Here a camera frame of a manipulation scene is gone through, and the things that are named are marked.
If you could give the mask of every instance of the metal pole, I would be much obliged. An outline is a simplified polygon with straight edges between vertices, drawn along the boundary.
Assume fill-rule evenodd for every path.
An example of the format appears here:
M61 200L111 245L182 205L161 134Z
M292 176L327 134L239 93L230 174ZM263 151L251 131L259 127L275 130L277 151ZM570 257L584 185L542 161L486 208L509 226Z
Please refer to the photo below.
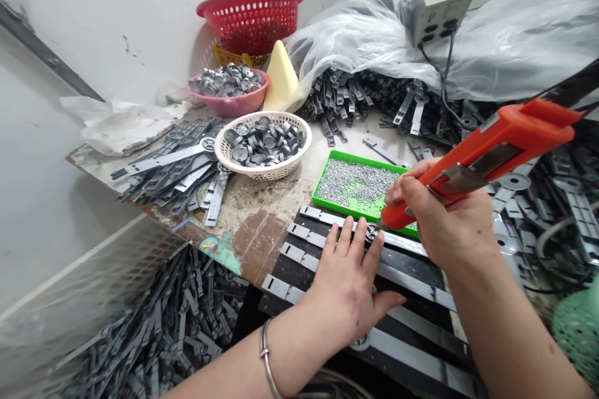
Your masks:
M13 11L5 2L0 1L0 25L4 26L29 51L46 64L54 73L63 79L81 95L103 102L104 99L83 81L56 53L43 43L27 23L22 14Z

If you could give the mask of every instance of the pink bowl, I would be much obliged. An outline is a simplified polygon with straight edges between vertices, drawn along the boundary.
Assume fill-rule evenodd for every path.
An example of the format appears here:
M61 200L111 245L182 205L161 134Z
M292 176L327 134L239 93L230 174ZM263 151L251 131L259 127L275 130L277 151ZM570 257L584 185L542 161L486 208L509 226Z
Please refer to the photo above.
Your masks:
M262 103L264 102L264 96L266 95L266 87L270 83L270 77L262 70L252 70L262 75L264 78L264 85L255 92L250 92L249 94L240 95L239 97L216 98L205 97L204 95L196 94L189 86L187 86L187 90L189 90L194 97L206 103L206 106L208 106L217 114L224 115L225 117L240 117L242 115L255 112L258 110L258 108L260 108L260 106L262 106ZM199 76L202 76L202 74L198 74L194 76L194 78Z

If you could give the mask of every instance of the white plastic basket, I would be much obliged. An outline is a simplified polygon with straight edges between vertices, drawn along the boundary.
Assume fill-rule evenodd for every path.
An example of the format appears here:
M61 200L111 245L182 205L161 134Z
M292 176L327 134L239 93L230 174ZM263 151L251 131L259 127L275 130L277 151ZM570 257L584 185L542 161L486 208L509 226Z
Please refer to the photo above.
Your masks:
M304 146L300 148L298 153L291 159L273 166L253 168L236 164L231 160L233 147L225 140L226 130L235 128L239 123L246 123L248 125L254 124L254 122L257 122L260 117L268 117L273 123L289 122L299 131L303 131L306 135ZM305 122L305 120L302 120L297 115L279 111L260 111L244 115L243 117L232 121L223 129L221 129L220 133L218 133L214 150L218 157L218 161L231 171L243 173L244 175L248 175L250 178L258 181L274 181L284 178L298 167L300 164L300 159L304 157L306 151L308 151L311 142L312 130L310 129L310 126Z

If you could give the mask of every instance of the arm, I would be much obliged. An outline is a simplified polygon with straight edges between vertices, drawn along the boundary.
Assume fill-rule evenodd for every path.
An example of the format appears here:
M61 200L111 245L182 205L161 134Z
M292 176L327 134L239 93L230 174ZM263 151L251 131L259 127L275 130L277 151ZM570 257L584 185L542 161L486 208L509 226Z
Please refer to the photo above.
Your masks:
M406 301L395 292L373 297L383 236L364 255L366 220L360 219L352 241L353 223L351 217L345 220L337 243L338 225L331 227L312 286L299 303L268 326L270 367L285 397L297 394L330 357ZM272 397L260 358L260 329L165 395L167 399L196 397Z
M414 166L386 201L404 198L418 218L491 397L595 398L513 281L495 240L489 196L479 190L445 209L416 180L437 160Z

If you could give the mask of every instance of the red plastic basket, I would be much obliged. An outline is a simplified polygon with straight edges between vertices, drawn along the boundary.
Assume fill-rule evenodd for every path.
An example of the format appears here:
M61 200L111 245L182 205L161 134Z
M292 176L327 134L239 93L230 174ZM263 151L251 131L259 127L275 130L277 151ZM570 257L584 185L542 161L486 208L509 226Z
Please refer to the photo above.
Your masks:
M252 56L272 52L275 42L298 28L302 0L206 0L198 5L221 45Z

